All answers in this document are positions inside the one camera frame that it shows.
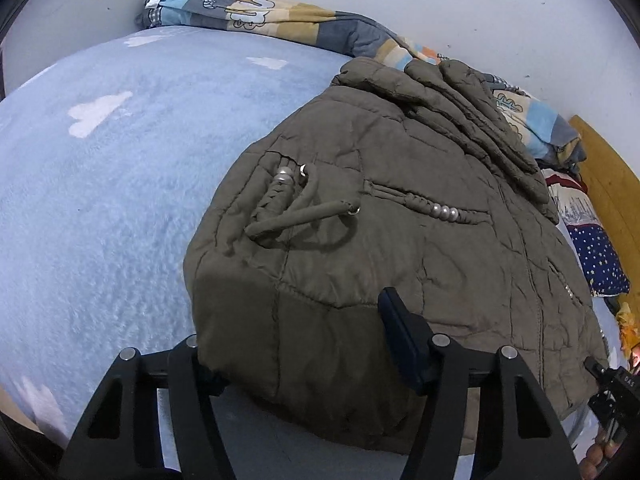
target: black plastic bracket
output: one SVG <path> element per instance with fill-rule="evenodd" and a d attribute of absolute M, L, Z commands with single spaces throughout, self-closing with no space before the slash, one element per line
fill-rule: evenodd
<path fill-rule="evenodd" d="M 551 403 L 519 352 L 468 350 L 410 313 L 393 288 L 378 297 L 391 355 L 406 384 L 427 395 L 401 480 L 450 480 L 462 443 L 466 396 L 481 389 L 472 480 L 580 480 Z"/>
<path fill-rule="evenodd" d="M 226 382 L 201 366 L 195 337 L 172 350 L 123 350 L 100 382 L 60 462 L 65 480 L 125 478 L 235 480 L 209 396 Z M 165 468 L 158 423 L 159 388 L 169 390 L 182 472 Z"/>
<path fill-rule="evenodd" d="M 596 379 L 599 391 L 589 400 L 589 407 L 603 428 L 614 424 L 611 434 L 620 444 L 611 460 L 604 459 L 598 480 L 637 478 L 640 471 L 640 377 L 623 367 L 604 368 L 593 357 L 587 357 L 584 367 Z"/>

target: navy star-patterned pillow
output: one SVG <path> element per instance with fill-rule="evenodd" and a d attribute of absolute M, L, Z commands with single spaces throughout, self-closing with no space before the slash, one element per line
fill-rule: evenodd
<path fill-rule="evenodd" d="M 568 225 L 584 277 L 594 296 L 617 296 L 629 292 L 629 280 L 609 237 L 597 224 Z"/>
<path fill-rule="evenodd" d="M 629 280 L 583 184 L 557 171 L 543 170 L 542 173 L 574 243 L 591 294 L 617 296 L 628 293 Z"/>

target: folded quilt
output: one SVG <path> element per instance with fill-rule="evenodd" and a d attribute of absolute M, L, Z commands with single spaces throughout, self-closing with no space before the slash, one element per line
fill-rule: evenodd
<path fill-rule="evenodd" d="M 431 64 L 447 59 L 366 16 L 292 0 L 146 0 L 136 21 L 144 28 L 191 25 L 263 34 L 369 57 L 398 70 L 412 59 Z M 586 158 L 578 133 L 548 105 L 497 76 L 479 77 L 534 158 L 552 168 L 569 168 Z"/>

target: wooden headboard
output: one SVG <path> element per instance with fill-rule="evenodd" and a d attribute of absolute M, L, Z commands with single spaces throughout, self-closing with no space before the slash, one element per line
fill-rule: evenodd
<path fill-rule="evenodd" d="M 640 319 L 640 180 L 593 128 L 580 117 L 569 120 L 582 136 L 587 160 L 580 174 L 589 198 L 631 281 L 629 294 L 620 296 Z"/>

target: bed sheet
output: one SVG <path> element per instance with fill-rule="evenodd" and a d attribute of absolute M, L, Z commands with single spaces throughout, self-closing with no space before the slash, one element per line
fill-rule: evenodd
<path fill-rule="evenodd" d="M 213 190 L 347 59 L 163 27 L 63 59 L 0 104 L 0 384 L 47 436 L 68 441 L 121 348 L 193 333 L 181 265 Z M 213 403 L 239 480 L 398 478 L 406 461 L 321 440 L 233 386 Z"/>

